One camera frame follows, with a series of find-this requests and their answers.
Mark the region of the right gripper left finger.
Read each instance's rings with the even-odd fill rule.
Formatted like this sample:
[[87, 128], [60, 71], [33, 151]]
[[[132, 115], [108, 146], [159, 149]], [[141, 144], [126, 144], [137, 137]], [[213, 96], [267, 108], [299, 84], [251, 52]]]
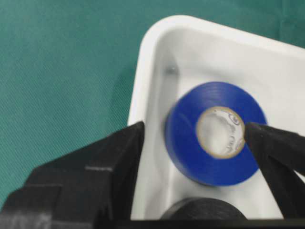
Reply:
[[145, 127], [137, 122], [34, 168], [1, 211], [3, 229], [105, 229], [129, 220]]

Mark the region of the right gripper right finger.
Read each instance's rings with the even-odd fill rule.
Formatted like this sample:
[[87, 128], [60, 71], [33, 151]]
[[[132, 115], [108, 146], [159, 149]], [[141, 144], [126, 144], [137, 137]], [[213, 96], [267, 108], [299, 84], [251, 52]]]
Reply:
[[304, 218], [305, 138], [297, 133], [250, 122], [244, 139], [284, 218]]

